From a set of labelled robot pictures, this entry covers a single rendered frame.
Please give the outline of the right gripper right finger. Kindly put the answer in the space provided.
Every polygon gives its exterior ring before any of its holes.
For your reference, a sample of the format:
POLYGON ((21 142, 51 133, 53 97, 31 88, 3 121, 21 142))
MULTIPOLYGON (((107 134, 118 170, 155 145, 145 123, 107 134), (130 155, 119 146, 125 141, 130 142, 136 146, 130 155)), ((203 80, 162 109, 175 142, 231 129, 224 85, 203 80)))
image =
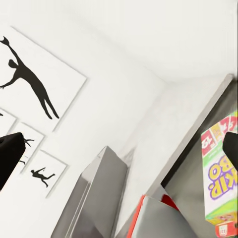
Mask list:
POLYGON ((228 131, 224 138, 222 149, 238 171, 238 133, 228 131))

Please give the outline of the board game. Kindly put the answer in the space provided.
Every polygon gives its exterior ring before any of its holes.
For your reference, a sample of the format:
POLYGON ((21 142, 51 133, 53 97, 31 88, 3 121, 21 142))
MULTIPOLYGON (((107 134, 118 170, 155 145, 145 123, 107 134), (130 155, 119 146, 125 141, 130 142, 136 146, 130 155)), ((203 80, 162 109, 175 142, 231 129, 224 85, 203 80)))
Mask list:
POLYGON ((206 220, 218 238, 238 235, 238 171, 222 149, 227 132, 238 133, 238 112, 201 134, 206 220))

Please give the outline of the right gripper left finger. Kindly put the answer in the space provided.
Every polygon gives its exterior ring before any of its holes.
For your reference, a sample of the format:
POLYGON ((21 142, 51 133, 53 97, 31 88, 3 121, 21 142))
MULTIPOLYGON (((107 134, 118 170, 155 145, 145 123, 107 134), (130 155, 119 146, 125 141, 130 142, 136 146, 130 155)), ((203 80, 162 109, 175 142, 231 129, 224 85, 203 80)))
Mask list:
POLYGON ((26 151, 22 132, 0 137, 0 190, 26 151))

